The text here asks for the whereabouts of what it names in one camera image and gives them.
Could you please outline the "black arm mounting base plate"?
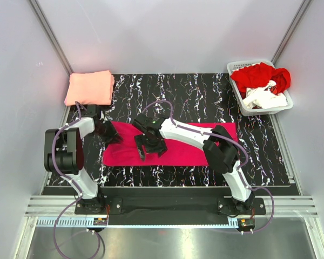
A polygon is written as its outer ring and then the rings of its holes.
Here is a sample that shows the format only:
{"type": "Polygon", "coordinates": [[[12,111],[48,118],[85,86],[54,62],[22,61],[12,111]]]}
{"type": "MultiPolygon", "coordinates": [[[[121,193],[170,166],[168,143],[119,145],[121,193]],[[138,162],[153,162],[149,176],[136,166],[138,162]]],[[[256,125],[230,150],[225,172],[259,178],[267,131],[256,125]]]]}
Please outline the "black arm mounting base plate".
{"type": "Polygon", "coordinates": [[[76,214],[101,214],[109,212],[120,215],[130,212],[180,212],[206,211],[225,216],[266,215],[262,198],[256,198],[251,208],[238,209],[230,197],[147,197],[147,196],[108,196],[100,201],[80,201],[76,204],[76,214]]]}

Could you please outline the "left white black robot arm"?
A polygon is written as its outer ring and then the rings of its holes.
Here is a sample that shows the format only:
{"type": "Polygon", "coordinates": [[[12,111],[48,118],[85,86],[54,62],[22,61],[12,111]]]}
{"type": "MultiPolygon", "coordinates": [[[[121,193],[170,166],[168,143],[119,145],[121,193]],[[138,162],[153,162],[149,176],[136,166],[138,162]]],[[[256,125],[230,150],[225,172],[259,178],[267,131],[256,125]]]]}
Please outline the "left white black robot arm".
{"type": "Polygon", "coordinates": [[[99,185],[85,169],[83,139],[97,135],[104,144],[118,144],[122,137],[113,123],[105,118],[98,105],[88,105],[85,112],[76,104],[78,117],[59,129],[48,129],[44,139],[44,167],[47,172],[57,173],[75,191],[78,214],[108,213],[110,205],[99,185]]]}

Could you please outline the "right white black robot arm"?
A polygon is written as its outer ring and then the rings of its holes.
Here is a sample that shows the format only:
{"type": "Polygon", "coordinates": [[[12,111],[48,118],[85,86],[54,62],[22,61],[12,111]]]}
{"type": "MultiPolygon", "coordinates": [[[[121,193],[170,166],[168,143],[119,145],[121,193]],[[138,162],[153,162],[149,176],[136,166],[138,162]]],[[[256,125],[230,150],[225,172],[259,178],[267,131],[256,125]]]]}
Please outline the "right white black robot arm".
{"type": "Polygon", "coordinates": [[[171,117],[151,118],[144,114],[139,114],[132,125],[141,132],[134,140],[142,161],[148,155],[154,158],[165,155],[168,140],[197,148],[204,153],[209,168],[225,178],[237,213],[246,214],[253,209],[255,195],[242,175],[240,146],[224,127],[198,127],[171,117]]]}

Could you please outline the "magenta pink t shirt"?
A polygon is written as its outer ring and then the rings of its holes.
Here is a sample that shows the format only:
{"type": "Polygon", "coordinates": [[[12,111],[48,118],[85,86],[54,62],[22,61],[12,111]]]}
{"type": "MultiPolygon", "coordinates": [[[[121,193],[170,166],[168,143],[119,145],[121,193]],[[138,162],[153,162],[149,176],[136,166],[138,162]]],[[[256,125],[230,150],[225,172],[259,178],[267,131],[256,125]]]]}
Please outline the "magenta pink t shirt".
{"type": "Polygon", "coordinates": [[[103,154],[103,164],[120,166],[207,166],[206,157],[200,149],[175,140],[166,140],[167,152],[161,157],[147,154],[142,160],[134,137],[142,134],[138,124],[114,121],[113,125],[123,142],[110,144],[103,154]]]}

